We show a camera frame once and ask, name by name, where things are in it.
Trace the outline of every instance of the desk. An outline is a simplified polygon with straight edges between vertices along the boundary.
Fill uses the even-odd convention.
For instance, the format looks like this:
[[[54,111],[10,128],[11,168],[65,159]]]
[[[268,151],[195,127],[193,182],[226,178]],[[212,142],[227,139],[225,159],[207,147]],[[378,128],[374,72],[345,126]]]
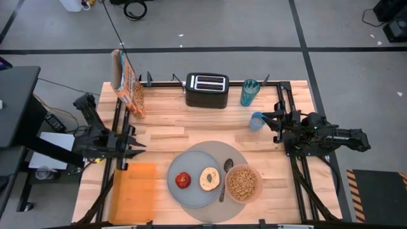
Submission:
[[[291,81],[291,86],[296,109],[303,113],[314,111],[307,81]],[[222,223],[257,224],[259,219],[265,219],[266,223],[301,222],[291,164],[285,155],[284,145],[273,143],[275,133],[269,128],[251,132],[248,127],[253,112],[273,111],[273,105],[278,102],[277,90],[262,87],[251,106],[245,108],[239,104],[241,89],[230,87],[227,108],[203,109],[188,107],[180,87],[144,88],[147,115],[137,120],[131,116],[129,124],[136,127],[137,141],[147,148],[145,153],[128,162],[152,162],[157,165],[155,225],[202,224],[184,212],[171,197],[165,178],[169,165],[177,155],[203,141],[222,141],[233,146],[263,176],[261,196],[247,204],[237,216]],[[104,83],[97,111],[107,127],[112,126],[116,100],[110,83]],[[314,157],[308,159],[308,166],[316,194],[336,217],[341,218],[329,167]],[[82,218],[99,195],[103,171],[103,163],[91,165],[84,171],[72,221]],[[304,199],[310,218],[308,198]],[[107,197],[103,221],[107,220],[109,201]]]
[[[0,110],[0,176],[8,176],[7,187],[0,196],[0,218],[17,172],[28,171],[28,163],[21,165],[27,154],[26,148],[78,167],[83,166],[81,155],[72,154],[37,137],[47,113],[32,95],[39,71],[40,68],[35,66],[0,71],[0,99],[3,101],[3,109]],[[24,210],[29,190],[30,186],[24,186],[18,211]]]

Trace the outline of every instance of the orange cereal box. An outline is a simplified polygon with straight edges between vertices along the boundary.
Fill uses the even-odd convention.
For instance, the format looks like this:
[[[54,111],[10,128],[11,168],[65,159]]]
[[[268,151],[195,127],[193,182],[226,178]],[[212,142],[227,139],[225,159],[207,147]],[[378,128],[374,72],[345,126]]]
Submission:
[[[143,86],[137,79],[125,53],[114,50],[112,53],[113,74],[111,86],[135,117],[144,117]]]

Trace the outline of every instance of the table leg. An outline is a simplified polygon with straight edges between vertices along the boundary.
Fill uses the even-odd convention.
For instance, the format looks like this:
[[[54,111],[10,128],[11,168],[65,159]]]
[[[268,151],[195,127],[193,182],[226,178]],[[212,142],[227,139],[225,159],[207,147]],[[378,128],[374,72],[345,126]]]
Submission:
[[[81,155],[61,148],[39,137],[31,137],[25,140],[24,145],[29,149],[61,162],[69,163],[79,168],[83,168],[84,166],[83,157]]]
[[[6,209],[7,202],[11,195],[11,190],[13,189],[16,177],[17,174],[11,174],[10,176],[8,176],[8,183],[3,191],[4,195],[2,196],[2,198],[0,198],[0,219],[1,216],[3,215],[4,210]]]
[[[18,201],[17,212],[29,211],[33,208],[32,203],[28,203],[28,198],[30,197],[30,192],[32,185],[30,184],[31,172],[28,172],[27,178],[25,179],[23,192],[20,196],[20,201]]]

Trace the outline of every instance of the toaster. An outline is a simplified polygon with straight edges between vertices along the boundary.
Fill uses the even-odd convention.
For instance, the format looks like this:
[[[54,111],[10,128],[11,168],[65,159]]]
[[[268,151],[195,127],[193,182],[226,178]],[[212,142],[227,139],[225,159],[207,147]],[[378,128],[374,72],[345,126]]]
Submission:
[[[186,105],[223,109],[228,105],[229,77],[215,73],[189,73],[185,84]]]

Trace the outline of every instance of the concrete floor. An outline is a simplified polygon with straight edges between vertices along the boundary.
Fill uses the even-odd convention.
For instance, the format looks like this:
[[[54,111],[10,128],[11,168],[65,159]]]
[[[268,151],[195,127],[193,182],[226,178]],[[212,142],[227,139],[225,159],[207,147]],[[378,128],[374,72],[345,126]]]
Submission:
[[[0,1],[0,29],[17,0]],[[381,28],[361,22],[363,10],[377,0],[295,0],[308,47],[383,47],[390,44]],[[106,3],[127,48],[225,46],[300,47],[289,1],[285,0],[155,0],[148,14],[131,22],[118,6]],[[372,14],[366,20],[377,23]],[[58,1],[25,0],[1,50],[71,50],[119,48],[100,3],[89,11],[66,12]],[[99,93],[109,81],[111,58],[101,54],[2,55],[15,66],[40,66],[40,77],[80,90]],[[150,71],[154,80],[184,80],[192,71],[227,74],[231,80],[254,78],[308,80],[301,52],[188,52],[130,53],[137,74]],[[405,139],[407,115],[406,52],[310,53],[316,82],[328,120],[343,128],[361,127],[372,150],[365,153],[341,148],[336,152],[343,182],[346,169],[368,169],[407,174]],[[49,105],[81,116],[72,102],[81,95],[38,81],[35,93]],[[61,117],[68,128],[71,120]],[[20,174],[0,228],[44,228],[71,222],[78,184],[34,186],[31,212],[15,208],[25,175]],[[350,202],[349,190],[345,189]],[[354,219],[344,214],[346,220]]]

